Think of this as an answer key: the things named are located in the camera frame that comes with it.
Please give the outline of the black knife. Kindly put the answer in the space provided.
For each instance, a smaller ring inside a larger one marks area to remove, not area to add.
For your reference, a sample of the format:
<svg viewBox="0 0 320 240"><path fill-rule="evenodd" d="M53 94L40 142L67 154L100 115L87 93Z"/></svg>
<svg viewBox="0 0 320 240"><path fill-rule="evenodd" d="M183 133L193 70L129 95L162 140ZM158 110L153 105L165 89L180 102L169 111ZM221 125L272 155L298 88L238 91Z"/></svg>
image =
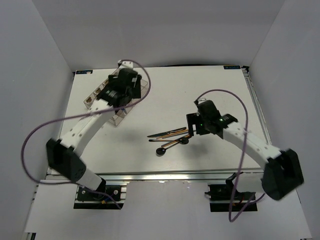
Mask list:
<svg viewBox="0 0 320 240"><path fill-rule="evenodd" d="M165 136L168 135L170 133L175 133L175 132L179 132L179 131L183 131L187 129L186 127L181 127L181 128L177 128L177 129L173 129L173 130L169 130L169 131L165 131L165 132L160 132L160 133L156 133L156 134L152 134L152 135L148 135L148 138L156 138L156 137L160 137L160 136Z"/></svg>

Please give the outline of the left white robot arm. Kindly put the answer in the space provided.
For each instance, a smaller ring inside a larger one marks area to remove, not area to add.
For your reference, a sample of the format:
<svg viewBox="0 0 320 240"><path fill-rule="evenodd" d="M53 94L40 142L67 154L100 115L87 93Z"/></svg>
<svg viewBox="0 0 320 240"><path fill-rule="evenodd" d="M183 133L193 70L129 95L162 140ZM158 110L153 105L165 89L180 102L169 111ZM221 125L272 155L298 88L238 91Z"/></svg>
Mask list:
<svg viewBox="0 0 320 240"><path fill-rule="evenodd" d="M88 110L58 140L46 143L48 165L74 184L88 188L88 193L99 200L105 196L106 182L87 168L81 155L98 130L132 100L140 99L141 75L131 68L121 68L108 76L107 84L98 91Z"/></svg>

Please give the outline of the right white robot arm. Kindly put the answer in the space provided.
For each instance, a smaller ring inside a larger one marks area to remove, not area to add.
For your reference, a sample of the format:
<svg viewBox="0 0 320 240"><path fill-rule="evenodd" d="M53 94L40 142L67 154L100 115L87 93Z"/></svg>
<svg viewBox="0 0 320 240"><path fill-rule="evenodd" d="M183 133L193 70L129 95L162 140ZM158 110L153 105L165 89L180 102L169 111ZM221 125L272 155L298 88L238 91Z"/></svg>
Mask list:
<svg viewBox="0 0 320 240"><path fill-rule="evenodd" d="M213 134L243 150L262 169L262 173L234 173L226 180L226 195L236 200L245 192L264 193L279 201L304 183L298 154L267 144L245 131L238 120L221 115L211 100L195 102L196 113L187 114L189 136Z"/></svg>

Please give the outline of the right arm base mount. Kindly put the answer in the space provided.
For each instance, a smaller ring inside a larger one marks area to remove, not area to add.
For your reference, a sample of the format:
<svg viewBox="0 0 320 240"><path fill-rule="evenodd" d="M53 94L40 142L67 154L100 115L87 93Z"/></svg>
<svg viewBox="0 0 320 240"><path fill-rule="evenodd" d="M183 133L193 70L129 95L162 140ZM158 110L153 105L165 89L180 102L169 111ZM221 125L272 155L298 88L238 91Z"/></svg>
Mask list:
<svg viewBox="0 0 320 240"><path fill-rule="evenodd" d="M210 184L208 191L204 195L209 199L210 211L212 213L227 213L234 187L233 180L236 178L236 173L233 173L225 180L223 184ZM242 207L248 202L253 192L235 191L235 196L232 201L232 212L239 212Z"/></svg>

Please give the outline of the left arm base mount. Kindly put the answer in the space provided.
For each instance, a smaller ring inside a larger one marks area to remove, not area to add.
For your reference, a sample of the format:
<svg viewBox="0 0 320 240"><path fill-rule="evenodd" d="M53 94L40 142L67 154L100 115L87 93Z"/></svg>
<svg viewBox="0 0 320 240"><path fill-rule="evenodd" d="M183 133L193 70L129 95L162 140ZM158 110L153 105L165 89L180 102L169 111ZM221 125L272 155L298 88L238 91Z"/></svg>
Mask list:
<svg viewBox="0 0 320 240"><path fill-rule="evenodd" d="M111 196L118 204L106 195L87 191L84 187L78 187L73 208L76 210L120 210L126 199L127 187L124 185L106 185L105 193Z"/></svg>

